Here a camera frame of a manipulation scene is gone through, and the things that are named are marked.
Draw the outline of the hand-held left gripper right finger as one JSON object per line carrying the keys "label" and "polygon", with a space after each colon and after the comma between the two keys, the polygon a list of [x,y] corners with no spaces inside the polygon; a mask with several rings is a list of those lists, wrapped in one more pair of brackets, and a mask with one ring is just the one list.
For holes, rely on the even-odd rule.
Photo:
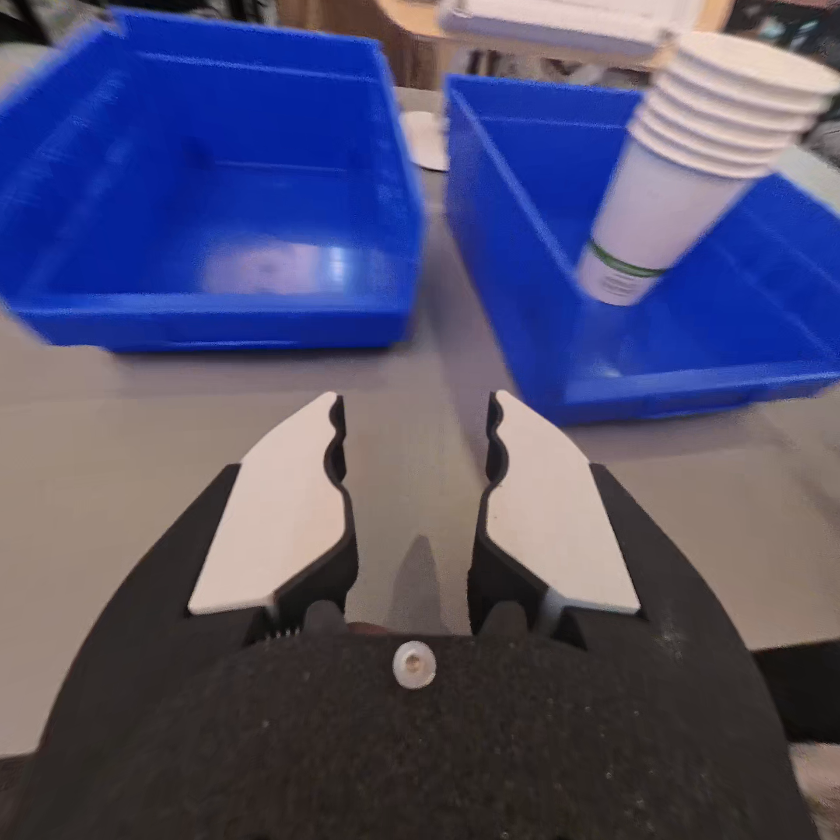
{"label": "hand-held left gripper right finger", "polygon": [[554,636],[570,608],[639,616],[592,462],[573,440],[508,391],[489,397],[487,487],[468,572],[478,635],[502,603],[530,632]]}

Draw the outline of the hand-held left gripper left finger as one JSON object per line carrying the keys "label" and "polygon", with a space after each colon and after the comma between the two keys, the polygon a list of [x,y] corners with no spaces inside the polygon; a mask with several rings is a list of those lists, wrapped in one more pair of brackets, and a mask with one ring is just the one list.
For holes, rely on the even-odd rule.
{"label": "hand-held left gripper left finger", "polygon": [[359,572],[346,434],[343,398],[325,392],[241,458],[187,603],[192,616],[263,608],[282,633],[318,602],[344,617]]}

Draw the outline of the blue plastic bin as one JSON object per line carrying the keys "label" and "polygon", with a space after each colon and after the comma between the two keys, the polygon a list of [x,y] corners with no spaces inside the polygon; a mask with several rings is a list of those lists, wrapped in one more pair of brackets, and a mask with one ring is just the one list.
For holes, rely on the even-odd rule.
{"label": "blue plastic bin", "polygon": [[522,400],[561,425],[716,413],[838,384],[838,214],[783,174],[632,308],[574,280],[632,91],[451,76],[448,224]]}
{"label": "blue plastic bin", "polygon": [[3,93],[3,307],[116,354],[404,340],[424,198],[380,44],[112,15]]}

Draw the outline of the stack of nested white cups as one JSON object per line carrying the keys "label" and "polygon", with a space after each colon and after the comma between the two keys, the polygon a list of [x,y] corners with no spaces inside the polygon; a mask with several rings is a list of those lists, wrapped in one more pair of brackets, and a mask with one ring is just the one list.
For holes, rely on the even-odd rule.
{"label": "stack of nested white cups", "polygon": [[576,271],[608,305],[637,304],[772,172],[838,94],[838,71],[761,41],[681,37],[633,111]]}

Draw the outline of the black office chair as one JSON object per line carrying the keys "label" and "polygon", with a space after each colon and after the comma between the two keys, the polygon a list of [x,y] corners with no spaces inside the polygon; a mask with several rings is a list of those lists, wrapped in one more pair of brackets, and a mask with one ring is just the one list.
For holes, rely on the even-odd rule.
{"label": "black office chair", "polygon": [[839,640],[772,647],[752,658],[790,743],[839,744]]}

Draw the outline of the white document stand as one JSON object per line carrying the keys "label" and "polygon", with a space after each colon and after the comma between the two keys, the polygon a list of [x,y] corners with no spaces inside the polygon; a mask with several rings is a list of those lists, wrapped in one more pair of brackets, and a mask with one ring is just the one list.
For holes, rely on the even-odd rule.
{"label": "white document stand", "polygon": [[676,37],[692,28],[702,4],[673,1],[681,4],[675,5],[668,17],[552,14],[539,7],[530,14],[504,18],[459,11],[457,2],[468,1],[436,2],[438,22],[450,37],[431,40],[414,36],[436,49],[437,88],[442,86],[461,50],[569,61],[592,67],[593,79],[608,68],[650,71],[660,63]]}

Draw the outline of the printed instruction sheet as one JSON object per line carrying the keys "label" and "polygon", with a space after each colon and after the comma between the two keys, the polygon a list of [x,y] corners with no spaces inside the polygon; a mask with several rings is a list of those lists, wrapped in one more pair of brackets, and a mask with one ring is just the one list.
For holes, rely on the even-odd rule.
{"label": "printed instruction sheet", "polygon": [[472,14],[496,15],[513,18],[515,15],[530,14],[537,8],[545,7],[554,13],[603,13],[629,14],[642,18],[668,17],[675,5],[673,1],[468,1],[457,2],[460,11]]}

